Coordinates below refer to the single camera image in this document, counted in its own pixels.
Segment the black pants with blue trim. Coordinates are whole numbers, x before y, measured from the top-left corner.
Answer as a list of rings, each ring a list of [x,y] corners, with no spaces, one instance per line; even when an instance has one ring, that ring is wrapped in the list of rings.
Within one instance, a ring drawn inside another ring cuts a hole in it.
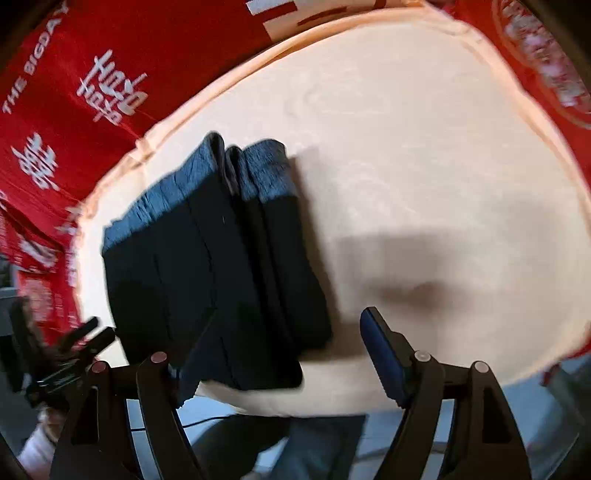
[[[332,340],[276,140],[238,148],[209,133],[104,230],[101,255],[127,361],[165,353],[180,399],[205,381],[296,389],[301,357]]]

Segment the red printed sofa cover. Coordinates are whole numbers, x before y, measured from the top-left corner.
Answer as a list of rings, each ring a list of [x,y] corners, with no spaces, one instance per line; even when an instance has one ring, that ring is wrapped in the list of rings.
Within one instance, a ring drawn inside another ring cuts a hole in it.
[[[74,241],[102,177],[184,102],[284,39],[349,16],[425,11],[474,31],[546,112],[450,2],[3,2],[1,251],[20,268],[42,343],[81,324]]]

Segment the peach cushion cover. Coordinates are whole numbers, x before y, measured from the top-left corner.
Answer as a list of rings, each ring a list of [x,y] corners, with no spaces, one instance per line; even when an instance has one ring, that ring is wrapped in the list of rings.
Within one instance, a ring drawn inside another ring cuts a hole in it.
[[[438,360],[486,362],[503,384],[590,333],[590,192],[545,111],[475,28],[428,6],[311,28],[219,77],[154,125],[85,200],[76,301],[112,323],[104,229],[215,131],[279,140],[294,162],[311,262],[335,340],[304,383],[201,395],[259,415],[387,409],[359,317]]]

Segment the red embroidered pillow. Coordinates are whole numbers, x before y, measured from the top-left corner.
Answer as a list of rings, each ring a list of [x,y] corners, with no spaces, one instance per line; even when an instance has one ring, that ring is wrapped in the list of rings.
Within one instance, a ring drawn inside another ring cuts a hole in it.
[[[452,1],[444,10],[480,30],[546,110],[590,178],[590,92],[550,31],[519,1]]]

